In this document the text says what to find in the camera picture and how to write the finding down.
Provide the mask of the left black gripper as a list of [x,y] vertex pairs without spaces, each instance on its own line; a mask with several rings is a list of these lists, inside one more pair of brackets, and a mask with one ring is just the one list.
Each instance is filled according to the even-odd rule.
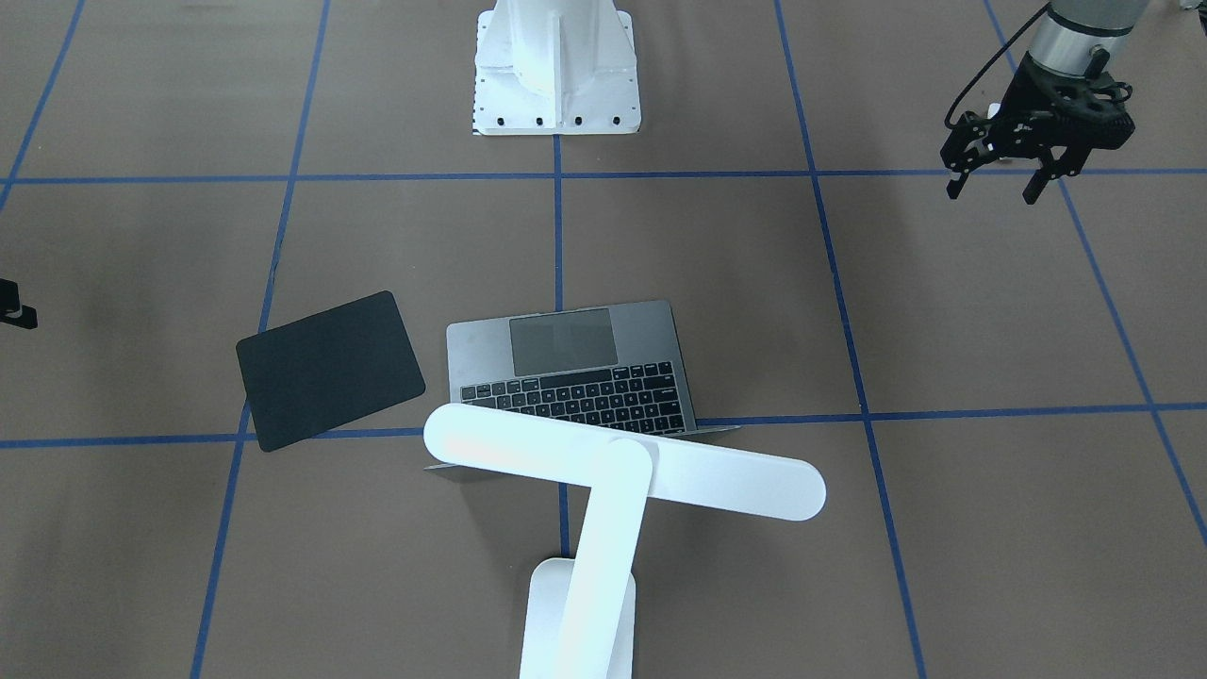
[[1034,206],[1059,172],[1081,172],[1095,150],[1095,92],[1080,76],[1018,72],[993,116],[966,111],[940,147],[947,197],[957,199],[970,172],[1007,159],[1037,159],[1022,191]]

